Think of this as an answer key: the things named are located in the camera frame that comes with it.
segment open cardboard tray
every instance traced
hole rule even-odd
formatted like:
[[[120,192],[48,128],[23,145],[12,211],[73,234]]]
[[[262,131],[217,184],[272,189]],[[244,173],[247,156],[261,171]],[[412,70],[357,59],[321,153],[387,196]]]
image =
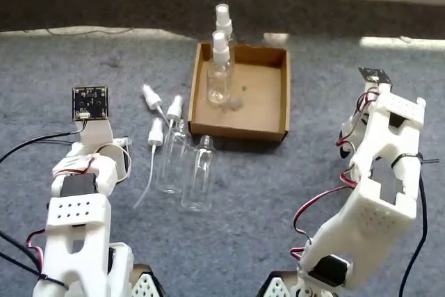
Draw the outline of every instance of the open cardboard tray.
[[[192,134],[281,142],[289,131],[291,66],[289,53],[269,47],[235,47],[231,96],[237,110],[215,108],[207,101],[211,45],[199,43],[188,111]]]

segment white spray nozzle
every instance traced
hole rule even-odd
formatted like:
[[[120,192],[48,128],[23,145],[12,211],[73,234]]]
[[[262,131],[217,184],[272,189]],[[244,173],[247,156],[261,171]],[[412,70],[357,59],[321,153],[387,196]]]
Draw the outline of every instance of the white spray nozzle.
[[[152,129],[148,133],[148,144],[153,146],[161,146],[163,142],[162,119],[155,118],[153,120]]]
[[[167,110],[167,119],[178,121],[182,115],[182,96],[176,95],[173,98],[173,102],[168,107]]]
[[[229,6],[225,3],[216,6],[216,30],[223,31],[227,37],[233,32]]]
[[[224,32],[214,31],[213,34],[213,59],[219,64],[224,64],[230,59],[229,45]]]
[[[149,85],[142,86],[142,92],[144,94],[145,101],[147,102],[150,109],[157,109],[161,105],[162,101],[159,95],[153,91]]]

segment circuit board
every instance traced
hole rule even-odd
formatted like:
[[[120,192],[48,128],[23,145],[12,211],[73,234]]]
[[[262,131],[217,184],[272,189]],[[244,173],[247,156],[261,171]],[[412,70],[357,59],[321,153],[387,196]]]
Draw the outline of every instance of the circuit board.
[[[370,83],[388,83],[391,85],[391,79],[382,69],[368,69],[367,67],[359,67],[359,71],[365,81]]]
[[[82,113],[89,113],[89,120],[108,119],[108,88],[106,86],[72,89],[73,121],[82,120]]]

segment clear plastic bottle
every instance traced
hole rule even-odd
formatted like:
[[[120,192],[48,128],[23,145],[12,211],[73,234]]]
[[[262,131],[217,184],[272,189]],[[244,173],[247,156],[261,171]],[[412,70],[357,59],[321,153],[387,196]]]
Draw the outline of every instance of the clear plastic bottle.
[[[162,151],[161,170],[158,173],[156,188],[164,193],[181,193],[184,182],[188,181],[186,171],[190,169],[191,135],[184,120],[179,120],[172,128]]]
[[[211,170],[216,151],[210,136],[201,137],[195,147],[191,179],[184,185],[181,206],[189,211],[208,211],[211,206]]]
[[[207,99],[215,106],[222,106],[230,99],[230,53],[222,31],[213,32],[213,58],[207,69]]]
[[[232,73],[235,66],[236,38],[232,26],[232,20],[230,19],[229,5],[226,3],[220,3],[216,6],[216,30],[224,33],[227,44],[229,45],[230,65],[232,67],[230,73]]]

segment cable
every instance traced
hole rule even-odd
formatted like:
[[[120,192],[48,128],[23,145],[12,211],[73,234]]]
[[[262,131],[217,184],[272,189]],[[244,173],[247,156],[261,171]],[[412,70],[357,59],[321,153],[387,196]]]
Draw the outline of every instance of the cable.
[[[127,168],[127,173],[124,177],[120,178],[116,183],[122,182],[126,179],[128,179],[130,177],[130,173],[131,173],[131,156],[130,153],[128,153],[123,147],[115,144],[115,143],[107,143],[107,144],[103,144],[101,147],[99,147],[95,153],[99,153],[104,147],[107,146],[114,146],[117,147],[119,150],[121,150],[128,158],[128,168]]]
[[[341,189],[345,189],[345,188],[350,188],[350,189],[354,189],[352,186],[339,186],[333,189],[330,189],[329,191],[324,191],[320,194],[318,194],[317,196],[315,196],[314,198],[312,198],[311,200],[307,201],[306,203],[303,204],[303,206],[301,206],[301,208],[299,208],[299,210],[296,212],[295,216],[293,217],[293,228],[296,232],[298,232],[299,234],[303,234],[306,236],[307,240],[309,241],[309,243],[312,243],[311,237],[306,233],[306,231],[297,228],[297,220],[298,218],[301,216],[301,214],[307,209],[309,208],[311,205],[313,205],[315,202],[317,202],[318,200],[320,200],[322,197],[334,193],[335,191],[339,191]]]
[[[343,136],[342,138],[340,138],[340,139],[335,143],[336,146],[339,146],[339,147],[340,147],[340,146],[342,146],[343,144],[347,143],[345,140],[353,134],[355,128],[356,128],[357,125],[359,124],[359,120],[362,119],[362,116],[363,116],[363,114],[364,114],[364,112],[365,112],[365,110],[366,110],[366,107],[367,107],[369,104],[371,104],[372,102],[374,102],[374,101],[377,99],[377,98],[375,98],[375,99],[373,99],[373,100],[367,100],[367,98],[366,98],[362,110],[360,110],[360,108],[358,108],[358,107],[360,107],[360,104],[361,104],[361,103],[359,104],[359,100],[360,100],[361,98],[363,99],[363,97],[367,96],[369,93],[373,93],[373,94],[377,95],[377,97],[378,97],[379,93],[377,93],[377,92],[373,92],[373,91],[371,91],[371,89],[373,89],[373,88],[372,88],[372,87],[369,88],[365,93],[362,93],[362,94],[358,97],[358,99],[357,99],[357,103],[356,103],[356,110],[359,111],[360,114],[359,114],[359,116],[358,116],[358,118],[357,118],[357,121],[354,123],[353,128],[349,131],[349,133],[348,133],[347,135]]]
[[[354,180],[351,180],[349,178],[346,177],[346,173],[350,172],[353,169],[353,167],[349,167],[347,169],[345,169],[343,172],[340,173],[340,180],[342,182],[345,182],[346,184],[352,186],[353,188],[355,188],[357,186],[357,182],[355,182]]]
[[[67,145],[73,145],[74,142],[72,141],[64,141],[63,139],[43,139],[41,141],[35,142],[34,144],[67,144]]]
[[[145,187],[144,191],[142,192],[142,194],[139,197],[139,200],[136,201],[136,203],[133,206],[133,209],[136,209],[138,207],[138,205],[142,202],[142,200],[144,199],[144,197],[147,195],[147,192],[150,188],[150,185],[152,184],[152,178],[153,178],[153,162],[154,162],[154,152],[156,151],[156,146],[153,145],[152,146],[152,160],[150,161],[150,176],[148,179],[148,183],[147,186]]]
[[[425,196],[425,187],[423,186],[423,180],[422,180],[422,174],[420,174],[419,177],[419,190],[420,190],[420,198],[422,202],[422,237],[420,239],[419,244],[416,247],[416,250],[414,251],[411,260],[408,264],[408,267],[405,270],[405,273],[403,274],[403,279],[400,284],[400,289],[398,291],[398,297],[403,297],[403,290],[405,288],[406,281],[408,279],[408,275],[410,274],[410,271],[412,269],[412,266],[414,265],[414,262],[417,259],[417,256],[419,255],[422,246],[425,243],[426,236],[428,234],[428,216],[427,216],[427,206],[426,206],[426,196]]]
[[[301,255],[297,254],[297,252],[304,252],[305,248],[304,247],[294,247],[291,248],[291,256],[295,257],[297,260],[301,259]]]
[[[46,274],[42,274],[42,273],[40,273],[38,271],[35,271],[34,269],[29,268],[28,266],[25,266],[23,263],[17,261],[16,259],[13,259],[12,257],[7,256],[6,254],[4,254],[2,252],[0,252],[0,257],[5,259],[6,261],[10,262],[11,264],[15,264],[16,266],[24,269],[25,271],[28,271],[29,273],[34,274],[35,276],[37,276],[39,278],[39,280],[44,280],[44,281],[48,281],[48,282],[52,282],[52,283],[58,284],[58,285],[64,287],[65,290],[67,290],[67,291],[70,288],[65,283],[63,283],[63,282],[61,282],[59,280],[55,280],[53,278],[50,278]]]
[[[67,33],[67,34],[54,33],[53,31],[50,31],[49,28],[46,28],[45,30],[48,32],[49,35],[53,35],[53,36],[79,36],[79,35],[89,35],[89,34],[93,34],[93,33],[103,33],[106,35],[119,35],[119,34],[123,34],[123,33],[128,33],[129,31],[133,31],[134,28],[128,28],[123,31],[102,31],[100,29],[95,29],[94,31],[84,31],[84,32],[80,32],[80,33]]]
[[[50,138],[55,138],[55,137],[64,137],[64,136],[70,136],[70,135],[75,135],[75,134],[80,134],[83,130],[85,130],[86,127],[86,123],[87,121],[84,120],[83,121],[83,126],[82,129],[79,129],[77,131],[70,131],[70,132],[58,132],[55,134],[49,134],[49,135],[44,135],[44,136],[39,136],[39,137],[34,137],[32,139],[27,140],[26,142],[23,142],[22,144],[17,145],[16,147],[13,147],[11,150],[7,151],[1,158],[0,158],[0,163],[2,163],[6,158],[8,158],[12,153],[20,150],[21,148],[39,142],[39,141],[44,141]]]
[[[36,251],[38,253],[38,255],[39,255],[39,264],[40,264],[39,272],[42,272],[42,267],[43,267],[43,250],[39,246],[32,246],[31,245],[31,239],[36,234],[42,234],[42,233],[45,233],[45,229],[41,229],[41,230],[32,232],[28,236],[28,238],[26,238],[26,243],[25,243],[27,248]]]
[[[12,238],[11,236],[7,235],[5,232],[0,230],[0,237],[4,240],[6,240],[8,243],[13,244],[15,247],[17,247],[19,250],[21,250],[35,265],[35,267],[39,268],[39,262],[35,258],[34,254],[25,246],[23,246],[20,242]]]

